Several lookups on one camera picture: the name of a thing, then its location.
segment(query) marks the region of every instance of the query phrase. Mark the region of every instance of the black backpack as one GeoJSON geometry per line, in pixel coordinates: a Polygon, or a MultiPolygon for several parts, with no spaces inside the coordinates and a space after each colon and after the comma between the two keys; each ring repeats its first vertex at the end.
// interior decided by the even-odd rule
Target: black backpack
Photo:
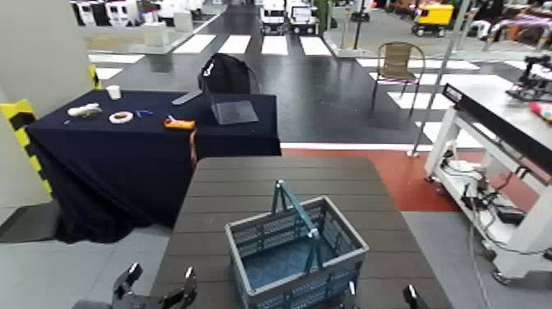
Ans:
{"type": "Polygon", "coordinates": [[[250,94],[249,72],[255,76],[255,73],[242,60],[224,53],[216,53],[203,66],[197,76],[197,81],[200,89],[204,92],[250,94]]]}

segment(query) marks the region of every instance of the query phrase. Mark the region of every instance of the roll of tape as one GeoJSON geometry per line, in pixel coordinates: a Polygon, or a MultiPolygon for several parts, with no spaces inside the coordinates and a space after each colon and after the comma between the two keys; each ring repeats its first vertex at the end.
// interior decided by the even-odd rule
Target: roll of tape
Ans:
{"type": "Polygon", "coordinates": [[[123,124],[132,120],[133,117],[131,112],[116,112],[109,116],[109,121],[113,124],[123,124]]]}

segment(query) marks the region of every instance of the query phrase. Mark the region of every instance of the white floor stripe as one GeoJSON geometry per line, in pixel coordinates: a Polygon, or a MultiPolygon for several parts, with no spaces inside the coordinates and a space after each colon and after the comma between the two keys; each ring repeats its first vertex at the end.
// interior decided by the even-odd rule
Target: white floor stripe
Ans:
{"type": "Polygon", "coordinates": [[[230,35],[226,42],[224,42],[223,47],[221,47],[219,53],[245,53],[247,45],[251,40],[250,35],[230,35]]]}
{"type": "Polygon", "coordinates": [[[144,55],[116,55],[112,53],[92,53],[88,55],[90,62],[115,63],[135,63],[143,57],[144,55]]]}
{"type": "Polygon", "coordinates": [[[114,77],[115,75],[117,75],[121,71],[122,69],[119,69],[119,68],[96,67],[96,74],[98,74],[98,78],[100,80],[108,80],[114,77]]]}
{"type": "MultiPolygon", "coordinates": [[[[370,73],[370,76],[375,80],[376,73],[370,73]]],[[[437,74],[426,73],[421,78],[420,85],[434,85],[437,81],[437,74]]],[[[492,85],[493,88],[502,87],[504,89],[510,89],[512,87],[512,82],[505,80],[504,78],[498,75],[492,74],[444,74],[443,79],[441,79],[441,85],[446,85],[450,83],[455,86],[463,85],[478,85],[484,89],[484,85],[492,85]]],[[[396,81],[381,81],[380,85],[392,85],[397,84],[396,81]]]]}
{"type": "MultiPolygon", "coordinates": [[[[527,67],[527,63],[525,63],[524,61],[505,61],[504,63],[523,71],[525,71],[525,68],[527,67]]],[[[550,71],[550,69],[547,69],[541,66],[540,64],[533,65],[533,68],[531,69],[531,73],[537,74],[540,77],[552,79],[552,71],[550,71]]]]}
{"type": "MultiPolygon", "coordinates": [[[[378,59],[372,58],[372,59],[366,59],[366,58],[357,58],[356,61],[363,67],[377,67],[378,66],[378,59]]],[[[382,59],[380,66],[384,65],[385,60],[382,59]]],[[[432,60],[427,59],[425,60],[425,68],[428,69],[438,69],[441,68],[441,65],[443,62],[441,60],[432,60]]],[[[411,60],[408,62],[409,68],[421,68],[423,65],[422,60],[411,60]]],[[[449,60],[447,62],[447,68],[449,69],[455,69],[455,70],[479,70],[479,67],[475,64],[464,61],[464,60],[449,60]]]]}
{"type": "Polygon", "coordinates": [[[260,53],[267,55],[288,55],[288,40],[285,36],[265,36],[260,53]]]}
{"type": "Polygon", "coordinates": [[[200,31],[203,30],[203,28],[205,28],[207,25],[209,25],[210,23],[212,23],[214,20],[216,20],[217,18],[219,18],[219,16],[221,16],[222,14],[224,13],[224,11],[220,12],[219,14],[211,17],[208,21],[204,22],[203,24],[201,24],[199,27],[195,28],[191,33],[192,34],[196,34],[200,31]]]}
{"type": "MultiPolygon", "coordinates": [[[[489,138],[494,139],[496,135],[484,127],[480,123],[475,123],[475,127],[477,127],[483,134],[487,135],[489,138]]],[[[430,139],[431,142],[437,141],[437,136],[439,135],[439,130],[441,129],[441,122],[428,122],[425,124],[424,127],[424,134],[427,136],[427,138],[430,139]]],[[[458,133],[458,137],[456,139],[457,147],[458,148],[482,148],[483,146],[476,141],[473,137],[468,135],[464,130],[461,130],[460,133],[458,133]]]]}
{"type": "Polygon", "coordinates": [[[326,47],[326,44],[317,36],[302,36],[299,38],[303,52],[307,56],[331,56],[332,53],[326,47]]]}
{"type": "MultiPolygon", "coordinates": [[[[412,150],[412,144],[335,144],[335,143],[280,143],[282,149],[304,150],[412,150]]],[[[432,145],[420,145],[419,151],[431,151],[432,145]]]]}
{"type": "Polygon", "coordinates": [[[175,49],[173,53],[201,53],[203,48],[207,47],[215,36],[216,35],[194,35],[179,48],[175,49]]]}
{"type": "MultiPolygon", "coordinates": [[[[402,98],[400,92],[388,92],[388,95],[400,108],[410,109],[412,106],[412,100],[414,99],[413,92],[405,93],[402,95],[402,98]]],[[[430,98],[431,94],[418,93],[414,109],[426,109],[428,103],[430,102],[430,98]]],[[[449,99],[445,98],[442,94],[437,94],[435,96],[435,100],[433,101],[433,105],[431,105],[431,109],[448,109],[451,106],[453,106],[453,103],[449,99]]]]}

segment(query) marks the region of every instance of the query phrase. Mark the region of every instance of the gray plastic basket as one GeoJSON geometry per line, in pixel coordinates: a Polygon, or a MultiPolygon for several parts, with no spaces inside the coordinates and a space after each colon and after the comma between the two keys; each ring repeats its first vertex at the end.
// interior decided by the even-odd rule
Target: gray plastic basket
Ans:
{"type": "Polygon", "coordinates": [[[368,252],[328,197],[300,204],[282,180],[276,182],[272,212],[225,229],[245,309],[307,308],[338,296],[350,281],[356,285],[368,252]],[[283,210],[277,212],[280,199],[283,210]]]}

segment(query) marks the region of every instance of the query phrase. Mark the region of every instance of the white cart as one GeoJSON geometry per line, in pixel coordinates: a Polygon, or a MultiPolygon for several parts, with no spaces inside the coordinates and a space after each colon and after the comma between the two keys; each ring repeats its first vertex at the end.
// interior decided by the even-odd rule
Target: white cart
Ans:
{"type": "Polygon", "coordinates": [[[504,85],[445,86],[444,95],[455,106],[444,116],[439,136],[425,162],[425,172],[428,179],[437,177],[464,214],[475,221],[485,248],[496,255],[494,278],[508,284],[511,279],[523,278],[530,271],[552,272],[552,261],[543,254],[546,248],[552,247],[552,186],[520,160],[522,155],[552,174],[552,127],[504,91],[504,85]],[[496,138],[488,137],[473,125],[474,122],[483,124],[496,138]],[[472,209],[462,201],[466,184],[470,183],[475,189],[476,180],[468,177],[469,173],[451,173],[446,169],[449,167],[442,166],[444,152],[461,129],[485,147],[483,165],[489,164],[491,158],[498,160],[539,194],[538,201],[518,226],[497,219],[496,213],[491,213],[493,208],[481,210],[474,216],[472,209]]]}

